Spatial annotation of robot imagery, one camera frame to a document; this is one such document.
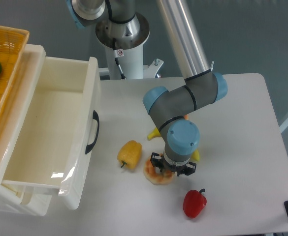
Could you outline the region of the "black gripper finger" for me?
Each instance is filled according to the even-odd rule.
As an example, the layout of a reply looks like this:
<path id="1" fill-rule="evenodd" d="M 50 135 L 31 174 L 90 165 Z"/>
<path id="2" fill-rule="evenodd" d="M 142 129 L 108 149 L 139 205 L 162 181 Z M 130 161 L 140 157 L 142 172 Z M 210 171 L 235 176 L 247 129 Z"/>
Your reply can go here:
<path id="1" fill-rule="evenodd" d="M 177 176 L 180 176 L 180 175 L 186 175 L 186 176 L 192 175 L 192 174 L 195 173 L 196 167 L 197 167 L 196 163 L 189 162 L 186 165 L 184 165 L 184 166 L 179 168 L 179 170 L 177 171 Z"/>
<path id="2" fill-rule="evenodd" d="M 164 165 L 163 165 L 163 155 L 159 153 L 152 152 L 150 157 L 150 162 L 153 167 L 158 168 L 160 172 L 163 171 Z"/>

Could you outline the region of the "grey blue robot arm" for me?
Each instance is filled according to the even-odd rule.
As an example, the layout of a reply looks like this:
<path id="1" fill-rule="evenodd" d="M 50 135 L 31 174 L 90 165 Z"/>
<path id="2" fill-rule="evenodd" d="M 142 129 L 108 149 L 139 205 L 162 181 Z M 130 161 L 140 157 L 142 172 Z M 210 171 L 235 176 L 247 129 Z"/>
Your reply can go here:
<path id="1" fill-rule="evenodd" d="M 78 28 L 96 25 L 111 80 L 156 76 L 152 66 L 143 64 L 143 45 L 150 28 L 147 19 L 136 12 L 134 1 L 69 0 L 66 4 Z M 153 153 L 150 162 L 161 171 L 188 176 L 196 171 L 191 156 L 200 134 L 185 115 L 224 98 L 228 87 L 223 75 L 214 73 L 207 62 L 187 3 L 159 0 L 157 4 L 185 84 L 172 91 L 156 87 L 143 97 L 145 109 L 165 142 L 163 153 Z"/>

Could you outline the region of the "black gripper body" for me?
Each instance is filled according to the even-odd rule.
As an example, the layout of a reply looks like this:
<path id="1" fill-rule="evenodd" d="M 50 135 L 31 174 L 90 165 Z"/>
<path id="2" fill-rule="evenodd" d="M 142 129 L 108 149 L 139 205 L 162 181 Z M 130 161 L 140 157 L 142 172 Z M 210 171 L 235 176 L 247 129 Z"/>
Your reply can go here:
<path id="1" fill-rule="evenodd" d="M 189 163 L 190 161 L 184 161 L 184 162 L 176 162 L 172 159 L 170 159 L 166 153 L 162 153 L 163 155 L 163 165 L 164 165 L 164 169 L 165 170 L 169 170 L 173 173 L 177 173 L 177 171 L 179 170 L 180 167 L 186 165 L 187 163 Z"/>

